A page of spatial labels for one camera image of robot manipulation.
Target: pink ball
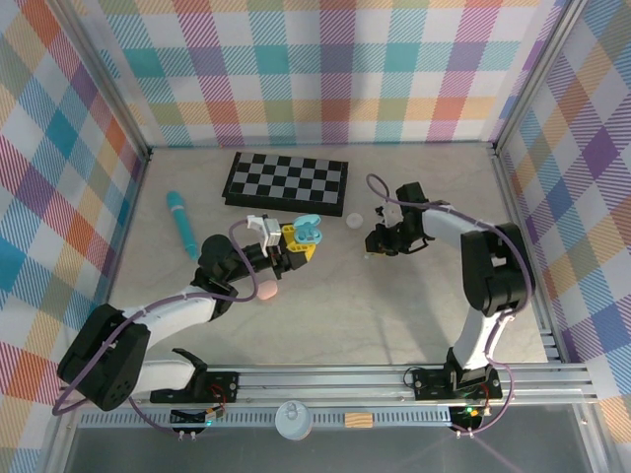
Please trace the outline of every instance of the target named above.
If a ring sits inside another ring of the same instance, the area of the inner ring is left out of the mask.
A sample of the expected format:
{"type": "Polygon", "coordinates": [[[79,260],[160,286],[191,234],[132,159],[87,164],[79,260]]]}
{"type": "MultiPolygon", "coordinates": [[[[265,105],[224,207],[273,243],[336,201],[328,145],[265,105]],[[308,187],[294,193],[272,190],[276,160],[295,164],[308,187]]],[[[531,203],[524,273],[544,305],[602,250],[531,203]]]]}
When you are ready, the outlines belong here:
{"type": "Polygon", "coordinates": [[[258,298],[262,301],[267,301],[268,299],[276,296],[278,292],[278,284],[274,280],[263,281],[258,285],[258,298]]]}

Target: black and white chessboard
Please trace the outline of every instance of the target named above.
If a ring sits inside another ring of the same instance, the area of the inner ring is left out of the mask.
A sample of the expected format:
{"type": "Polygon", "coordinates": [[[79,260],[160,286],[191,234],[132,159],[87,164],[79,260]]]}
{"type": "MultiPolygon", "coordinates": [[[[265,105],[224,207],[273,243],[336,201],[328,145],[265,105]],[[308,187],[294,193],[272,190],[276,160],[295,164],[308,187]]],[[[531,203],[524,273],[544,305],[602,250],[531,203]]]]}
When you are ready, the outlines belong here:
{"type": "Polygon", "coordinates": [[[222,196],[226,205],[341,217],[348,163],[237,153],[222,196]]]}

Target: wooden block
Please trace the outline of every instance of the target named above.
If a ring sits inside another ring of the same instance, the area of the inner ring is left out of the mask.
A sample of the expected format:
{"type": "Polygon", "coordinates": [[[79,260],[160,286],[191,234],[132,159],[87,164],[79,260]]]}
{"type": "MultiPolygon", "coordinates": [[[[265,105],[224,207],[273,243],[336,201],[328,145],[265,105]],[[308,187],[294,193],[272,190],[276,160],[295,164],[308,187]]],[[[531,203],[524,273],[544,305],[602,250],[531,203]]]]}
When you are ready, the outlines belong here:
{"type": "Polygon", "coordinates": [[[372,412],[347,412],[344,425],[349,429],[370,429],[373,426],[372,412]]]}

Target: marble table surface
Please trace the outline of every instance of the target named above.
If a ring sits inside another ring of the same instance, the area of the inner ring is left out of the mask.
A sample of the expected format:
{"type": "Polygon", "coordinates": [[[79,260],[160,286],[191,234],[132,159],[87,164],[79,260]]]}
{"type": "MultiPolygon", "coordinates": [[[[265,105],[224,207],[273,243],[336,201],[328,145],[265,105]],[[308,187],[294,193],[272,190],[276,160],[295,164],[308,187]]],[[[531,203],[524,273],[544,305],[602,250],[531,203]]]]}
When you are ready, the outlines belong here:
{"type": "MultiPolygon", "coordinates": [[[[344,215],[364,217],[359,230],[323,217],[324,238],[312,261],[286,273],[269,301],[234,304],[221,318],[183,330],[156,345],[147,359],[176,358],[185,348],[208,364],[442,363],[457,339],[468,304],[459,252],[440,241],[414,255],[365,258],[364,238],[378,217],[380,199],[366,186],[368,172],[390,189],[420,181],[432,200],[495,223],[507,221],[483,145],[401,145],[254,148],[260,153],[348,161],[344,215]]],[[[177,190],[198,242],[225,234],[231,223],[260,210],[224,205],[221,193],[235,150],[157,150],[149,164],[109,303],[147,304],[180,291],[197,267],[188,259],[166,206],[177,190]]],[[[282,222],[296,214],[268,212],[282,222]]],[[[237,231],[241,245],[255,234],[237,231]]],[[[272,279],[263,272],[259,280],[272,279]]],[[[245,296],[251,281],[236,283],[245,296]]],[[[511,323],[495,352],[507,362],[544,362],[531,309],[511,323]]]]}

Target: blue cylinder toy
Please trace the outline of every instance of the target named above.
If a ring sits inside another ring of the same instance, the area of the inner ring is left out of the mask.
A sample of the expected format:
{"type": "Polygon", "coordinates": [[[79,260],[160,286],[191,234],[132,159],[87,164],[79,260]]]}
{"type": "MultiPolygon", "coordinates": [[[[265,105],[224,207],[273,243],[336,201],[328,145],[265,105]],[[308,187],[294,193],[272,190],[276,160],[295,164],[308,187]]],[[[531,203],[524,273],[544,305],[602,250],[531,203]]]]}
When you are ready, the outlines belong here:
{"type": "Polygon", "coordinates": [[[195,241],[193,229],[190,227],[190,223],[186,217],[184,199],[181,198],[179,192],[172,190],[167,194],[167,205],[175,218],[181,241],[184,243],[184,249],[190,256],[190,259],[195,261],[199,257],[199,251],[197,249],[197,241],[195,241]]]}

